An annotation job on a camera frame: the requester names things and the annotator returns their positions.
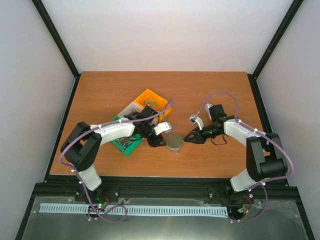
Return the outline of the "white jar lid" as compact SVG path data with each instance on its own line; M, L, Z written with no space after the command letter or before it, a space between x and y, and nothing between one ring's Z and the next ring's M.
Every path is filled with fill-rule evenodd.
M184 139L179 133L171 133L165 139L166 145L176 148L183 146Z

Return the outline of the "green candy bin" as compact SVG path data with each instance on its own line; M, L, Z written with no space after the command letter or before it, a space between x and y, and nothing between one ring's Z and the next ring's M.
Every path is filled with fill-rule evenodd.
M139 135L132 135L129 137L120 137L113 140L112 143L120 150L125 156L129 156L143 141Z

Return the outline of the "metal scoop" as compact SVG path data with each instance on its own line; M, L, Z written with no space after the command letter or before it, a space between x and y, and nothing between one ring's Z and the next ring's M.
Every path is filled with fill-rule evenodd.
M211 103L206 103L205 106L204 106L205 111L206 111L206 113L207 113L207 115L208 115L209 117L211 117L210 108L211 108L212 106L213 106L213 105L212 105Z

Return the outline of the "white candy bin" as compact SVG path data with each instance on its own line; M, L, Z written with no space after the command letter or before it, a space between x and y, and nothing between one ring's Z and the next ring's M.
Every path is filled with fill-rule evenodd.
M134 101L132 101L117 116L122 118L125 115L129 115L129 114L132 114L132 113L135 113L135 112L140 113L142 110L143 110L143 108L139 104L137 104Z

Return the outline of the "orange candy bin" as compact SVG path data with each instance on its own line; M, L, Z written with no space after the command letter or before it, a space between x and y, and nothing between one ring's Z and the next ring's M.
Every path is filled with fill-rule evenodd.
M135 98L133 102L142 108L149 106L157 113L163 111L168 104L168 101L165 98L148 88Z

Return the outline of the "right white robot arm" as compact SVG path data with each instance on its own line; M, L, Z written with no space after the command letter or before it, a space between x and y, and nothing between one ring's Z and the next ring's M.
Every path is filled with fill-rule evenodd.
M207 103L205 110L211 124L205 126L200 117L192 115L189 121L197 127L184 137L185 142L200 145L217 136L228 136L245 146L245 169L223 185L221 196L226 201L236 202L254 184L287 174L288 164L279 150L282 144L278 134L250 129L235 116L228 116L221 104Z

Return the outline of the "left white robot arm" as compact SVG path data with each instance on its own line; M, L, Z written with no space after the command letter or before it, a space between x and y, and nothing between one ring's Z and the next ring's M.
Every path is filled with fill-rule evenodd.
M104 188L100 186L102 180L94 166L99 148L116 139L136 135L147 139L152 148L165 146L162 134L170 132L172 126L167 121L154 124L153 121L157 121L159 116L158 112L146 106L141 112L135 111L104 124L79 122L60 148L60 161L63 162L63 158L67 160L66 165L75 171L80 183L86 186L86 195L92 201L99 201L104 195Z

